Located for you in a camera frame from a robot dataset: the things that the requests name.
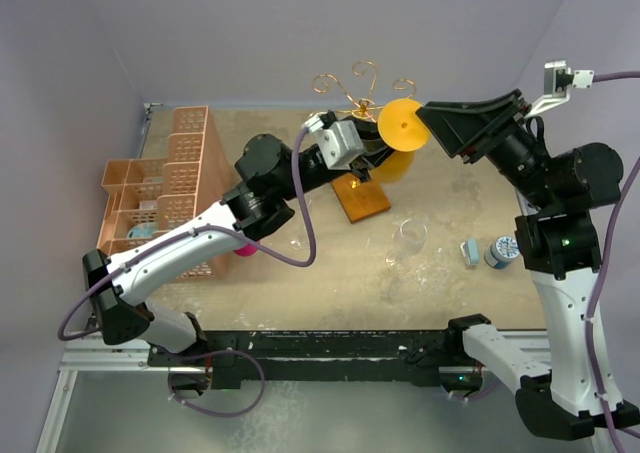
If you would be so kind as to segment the yellow plastic goblet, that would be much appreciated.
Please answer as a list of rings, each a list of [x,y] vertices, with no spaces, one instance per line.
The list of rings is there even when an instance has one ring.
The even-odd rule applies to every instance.
[[[401,180],[411,167],[415,152],[429,141],[431,131],[417,116],[420,108],[420,102],[400,98],[387,103],[380,111],[378,132],[393,152],[372,170],[375,181],[385,184]]]

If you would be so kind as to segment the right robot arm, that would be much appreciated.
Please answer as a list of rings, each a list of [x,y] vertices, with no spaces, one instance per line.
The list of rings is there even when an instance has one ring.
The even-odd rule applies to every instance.
[[[446,356],[488,367],[535,436],[574,441],[637,425],[639,410],[608,365],[597,303],[605,263],[591,219],[622,197],[619,154],[600,142],[550,154],[543,121],[519,91],[484,102],[431,101],[416,115],[450,157],[489,160],[524,200],[515,237],[543,307],[551,360],[533,360],[481,315],[450,322]]]

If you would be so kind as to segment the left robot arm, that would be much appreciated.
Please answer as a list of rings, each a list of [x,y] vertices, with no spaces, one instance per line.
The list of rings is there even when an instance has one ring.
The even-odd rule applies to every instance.
[[[257,247],[294,217],[290,201],[302,203],[305,193],[346,174],[367,181],[397,151],[374,123],[330,112],[308,120],[297,139],[308,135],[315,142],[307,149],[271,134],[254,136],[235,163],[239,184],[203,212],[123,252],[84,255],[88,300],[105,344],[142,339],[184,365],[198,363],[206,338],[195,315],[153,305],[151,295],[207,260]]]

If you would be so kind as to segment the clear champagne flute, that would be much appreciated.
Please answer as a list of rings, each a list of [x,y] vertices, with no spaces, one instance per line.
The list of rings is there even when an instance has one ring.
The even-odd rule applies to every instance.
[[[302,250],[309,246],[309,238],[300,203],[297,200],[293,200],[289,203],[289,206],[294,211],[294,216],[291,220],[289,244],[295,250]]]

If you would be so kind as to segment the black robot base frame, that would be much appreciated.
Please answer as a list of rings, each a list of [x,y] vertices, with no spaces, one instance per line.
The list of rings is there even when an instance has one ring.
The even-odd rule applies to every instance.
[[[152,346],[149,363],[179,371],[208,366],[213,389],[245,381],[402,382],[476,392],[481,367],[450,348],[444,330],[208,331],[211,360],[171,356]]]

